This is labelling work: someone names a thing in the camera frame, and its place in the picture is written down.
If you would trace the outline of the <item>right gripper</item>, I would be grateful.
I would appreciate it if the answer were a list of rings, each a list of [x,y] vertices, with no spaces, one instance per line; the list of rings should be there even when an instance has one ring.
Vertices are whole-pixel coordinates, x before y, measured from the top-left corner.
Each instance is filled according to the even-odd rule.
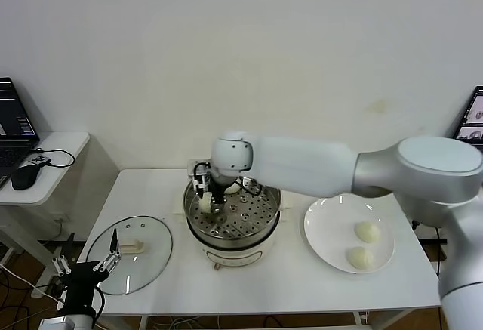
[[[226,200],[224,192],[221,190],[225,190],[231,185],[230,177],[222,175],[210,162],[195,162],[192,167],[192,182],[198,195],[203,195],[207,191],[212,192],[212,214],[219,214],[223,211]]]

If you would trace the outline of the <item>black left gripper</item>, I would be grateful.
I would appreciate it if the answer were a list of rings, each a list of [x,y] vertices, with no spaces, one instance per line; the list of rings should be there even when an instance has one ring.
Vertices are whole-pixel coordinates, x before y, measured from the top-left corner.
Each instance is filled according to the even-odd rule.
[[[94,312],[92,307],[94,291],[97,285],[105,281],[121,259],[117,229],[113,230],[109,244],[109,252],[101,261],[90,261],[73,264],[72,250],[75,234],[71,233],[62,246],[60,253],[54,255],[52,264],[58,276],[66,286],[66,297],[63,312]]]

